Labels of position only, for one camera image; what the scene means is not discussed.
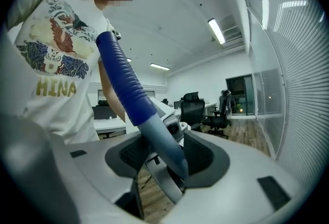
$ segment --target white t-shirt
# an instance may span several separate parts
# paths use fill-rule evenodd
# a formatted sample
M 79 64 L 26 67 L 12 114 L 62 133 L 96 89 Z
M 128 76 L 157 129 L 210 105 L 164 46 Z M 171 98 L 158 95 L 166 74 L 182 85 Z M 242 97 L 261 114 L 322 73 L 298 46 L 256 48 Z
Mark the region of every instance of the white t-shirt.
M 39 76 L 23 116 L 65 143 L 98 140 L 86 92 L 100 60 L 96 38 L 111 30 L 94 0 L 42 0 L 15 40 Z

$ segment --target man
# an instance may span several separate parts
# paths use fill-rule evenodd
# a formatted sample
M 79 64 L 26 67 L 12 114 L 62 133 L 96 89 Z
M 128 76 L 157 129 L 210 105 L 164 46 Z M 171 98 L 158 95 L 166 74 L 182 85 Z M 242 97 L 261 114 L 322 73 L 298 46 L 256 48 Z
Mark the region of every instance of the man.
M 23 116 L 65 143 L 98 140 L 86 95 L 97 63 L 103 93 L 124 120 L 95 43 L 100 33 L 113 30 L 102 10 L 121 1 L 128 0 L 16 0 L 8 12 L 8 29 L 24 22 L 15 44 L 39 77 Z

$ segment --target red bird illustration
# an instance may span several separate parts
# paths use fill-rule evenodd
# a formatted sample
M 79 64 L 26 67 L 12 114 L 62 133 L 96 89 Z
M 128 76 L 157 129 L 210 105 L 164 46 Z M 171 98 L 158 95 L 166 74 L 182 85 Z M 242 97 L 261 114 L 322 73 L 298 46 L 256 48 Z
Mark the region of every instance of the red bird illustration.
M 65 53 L 76 54 L 76 52 L 73 50 L 73 42 L 70 34 L 65 32 L 64 40 L 62 41 L 63 29 L 58 25 L 58 23 L 53 18 L 50 19 L 50 23 L 51 23 L 51 30 L 53 33 L 53 39 L 56 42 L 56 45 L 59 48 L 59 50 Z

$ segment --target forearm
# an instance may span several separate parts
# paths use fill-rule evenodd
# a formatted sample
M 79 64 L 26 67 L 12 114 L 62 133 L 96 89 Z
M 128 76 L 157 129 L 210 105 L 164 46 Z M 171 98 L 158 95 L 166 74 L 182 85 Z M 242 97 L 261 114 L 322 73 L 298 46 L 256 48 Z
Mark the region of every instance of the forearm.
M 102 88 L 103 88 L 103 94 L 107 99 L 107 102 L 111 107 L 111 109 L 125 122 L 125 117 L 124 117 L 125 110 L 119 98 L 117 97 L 116 93 L 113 90 L 112 84 L 108 79 L 103 63 L 99 62 L 98 67 L 99 67 L 99 74 L 101 78 Z

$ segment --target graphic print on shirt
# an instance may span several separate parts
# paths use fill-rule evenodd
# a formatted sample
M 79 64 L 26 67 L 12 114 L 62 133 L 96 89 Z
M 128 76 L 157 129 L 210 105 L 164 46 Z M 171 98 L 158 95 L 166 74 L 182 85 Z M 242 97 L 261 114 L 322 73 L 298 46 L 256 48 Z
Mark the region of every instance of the graphic print on shirt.
M 33 18 L 29 37 L 33 41 L 25 41 L 23 45 L 17 45 L 21 55 L 29 65 L 40 72 L 61 74 L 68 77 L 84 79 L 88 73 L 89 66 L 86 63 L 88 57 L 94 53 L 97 32 L 93 27 L 88 26 L 74 13 L 72 7 L 64 1 L 46 1 L 49 5 L 49 16 Z M 66 90 L 60 88 L 64 81 L 54 77 L 46 81 L 40 78 L 38 89 L 42 84 L 58 85 L 58 93 L 48 95 L 69 96 Z

